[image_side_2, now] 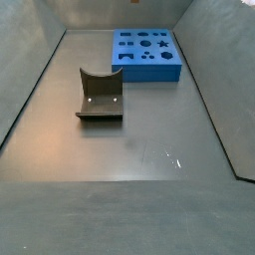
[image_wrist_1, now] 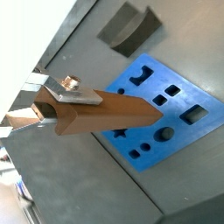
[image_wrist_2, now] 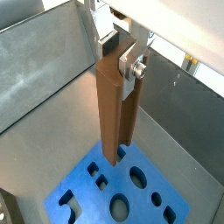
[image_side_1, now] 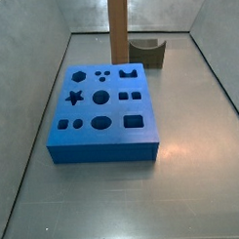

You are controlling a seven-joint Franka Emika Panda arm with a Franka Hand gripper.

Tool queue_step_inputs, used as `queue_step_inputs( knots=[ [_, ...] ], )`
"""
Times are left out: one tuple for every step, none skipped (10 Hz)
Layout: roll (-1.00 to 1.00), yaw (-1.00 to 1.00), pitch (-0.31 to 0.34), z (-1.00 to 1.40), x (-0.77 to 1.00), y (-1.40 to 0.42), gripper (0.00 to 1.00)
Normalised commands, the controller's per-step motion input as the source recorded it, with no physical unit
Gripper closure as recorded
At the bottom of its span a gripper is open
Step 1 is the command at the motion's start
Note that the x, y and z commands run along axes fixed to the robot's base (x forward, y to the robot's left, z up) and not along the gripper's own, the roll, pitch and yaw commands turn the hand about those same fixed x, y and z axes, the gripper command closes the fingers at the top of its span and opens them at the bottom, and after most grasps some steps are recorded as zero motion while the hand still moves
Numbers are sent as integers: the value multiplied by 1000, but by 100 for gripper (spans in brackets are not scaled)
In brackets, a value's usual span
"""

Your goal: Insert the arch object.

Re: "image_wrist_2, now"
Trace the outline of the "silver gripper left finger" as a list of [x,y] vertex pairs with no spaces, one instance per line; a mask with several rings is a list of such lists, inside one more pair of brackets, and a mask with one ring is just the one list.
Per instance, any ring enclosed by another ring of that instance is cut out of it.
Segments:
[[100,60],[118,46],[119,32],[114,28],[109,6],[102,0],[84,0],[84,6],[93,32],[96,60]]

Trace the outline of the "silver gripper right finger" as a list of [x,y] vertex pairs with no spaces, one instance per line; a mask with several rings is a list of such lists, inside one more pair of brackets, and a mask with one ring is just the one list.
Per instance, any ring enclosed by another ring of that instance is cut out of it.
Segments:
[[134,39],[134,43],[119,58],[119,72],[123,79],[123,101],[134,90],[135,80],[141,80],[146,75],[147,66],[144,64],[144,54],[156,39],[152,31],[134,20],[131,21],[130,36]]

